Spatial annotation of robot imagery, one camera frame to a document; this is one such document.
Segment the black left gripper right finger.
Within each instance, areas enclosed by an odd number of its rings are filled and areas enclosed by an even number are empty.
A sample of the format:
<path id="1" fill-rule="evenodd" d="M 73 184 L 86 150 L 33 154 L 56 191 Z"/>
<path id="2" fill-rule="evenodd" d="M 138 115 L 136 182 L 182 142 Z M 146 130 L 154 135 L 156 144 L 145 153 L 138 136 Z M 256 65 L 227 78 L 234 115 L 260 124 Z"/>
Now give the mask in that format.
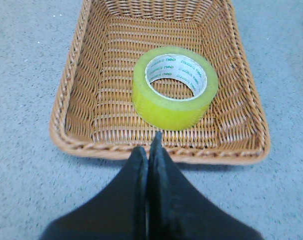
<path id="1" fill-rule="evenodd" d="M 148 160 L 151 240 L 261 240 L 254 228 L 221 210 L 182 174 L 156 132 Z"/>

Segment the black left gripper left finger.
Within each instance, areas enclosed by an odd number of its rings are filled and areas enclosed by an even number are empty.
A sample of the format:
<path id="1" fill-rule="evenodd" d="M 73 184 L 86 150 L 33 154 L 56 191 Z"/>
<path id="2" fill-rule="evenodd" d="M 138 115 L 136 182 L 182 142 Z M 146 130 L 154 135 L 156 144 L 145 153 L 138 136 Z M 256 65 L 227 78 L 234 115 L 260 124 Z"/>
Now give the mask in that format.
<path id="1" fill-rule="evenodd" d="M 144 240 L 148 159 L 135 147 L 123 168 L 95 197 L 54 220 L 42 240 Z"/>

